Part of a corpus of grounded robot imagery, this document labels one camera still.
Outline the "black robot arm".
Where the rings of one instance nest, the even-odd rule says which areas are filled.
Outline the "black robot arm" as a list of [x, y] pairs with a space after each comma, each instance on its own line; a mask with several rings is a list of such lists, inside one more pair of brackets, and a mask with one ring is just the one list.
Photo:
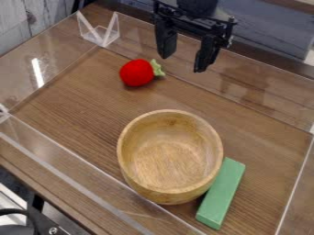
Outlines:
[[161, 59], [176, 52], [177, 33], [201, 41], [195, 55], [193, 72], [201, 73], [215, 63], [221, 48], [231, 46], [236, 19], [217, 8], [217, 0], [153, 0], [156, 51]]

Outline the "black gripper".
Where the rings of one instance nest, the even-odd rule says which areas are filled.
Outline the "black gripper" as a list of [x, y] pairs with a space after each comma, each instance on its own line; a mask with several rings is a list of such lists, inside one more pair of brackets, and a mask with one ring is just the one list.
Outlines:
[[153, 0], [156, 51], [167, 59], [176, 51], [177, 32], [201, 38], [193, 72], [215, 62], [219, 46], [228, 48], [236, 19], [217, 6], [219, 0]]

